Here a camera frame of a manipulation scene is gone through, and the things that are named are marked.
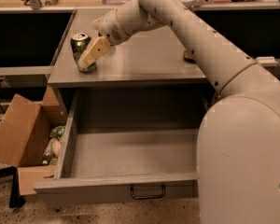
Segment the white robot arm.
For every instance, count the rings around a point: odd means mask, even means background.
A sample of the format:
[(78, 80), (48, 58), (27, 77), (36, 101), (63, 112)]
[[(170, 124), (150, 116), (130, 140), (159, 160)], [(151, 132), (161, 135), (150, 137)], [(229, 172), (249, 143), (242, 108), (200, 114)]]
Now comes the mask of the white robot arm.
[(201, 224), (280, 224), (280, 81), (180, 0), (131, 0), (93, 24), (86, 68), (112, 45), (160, 24), (218, 94), (197, 140)]

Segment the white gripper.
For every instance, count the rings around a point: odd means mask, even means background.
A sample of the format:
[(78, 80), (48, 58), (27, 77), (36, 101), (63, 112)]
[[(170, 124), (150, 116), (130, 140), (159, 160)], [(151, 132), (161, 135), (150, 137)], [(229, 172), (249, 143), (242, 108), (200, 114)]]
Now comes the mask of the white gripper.
[(130, 38), (119, 24), (115, 9), (107, 12), (102, 18), (92, 21), (91, 27), (98, 31), (100, 36), (92, 41), (81, 54), (77, 62), (80, 68), (89, 68), (93, 65), (109, 51), (110, 44), (116, 46)]

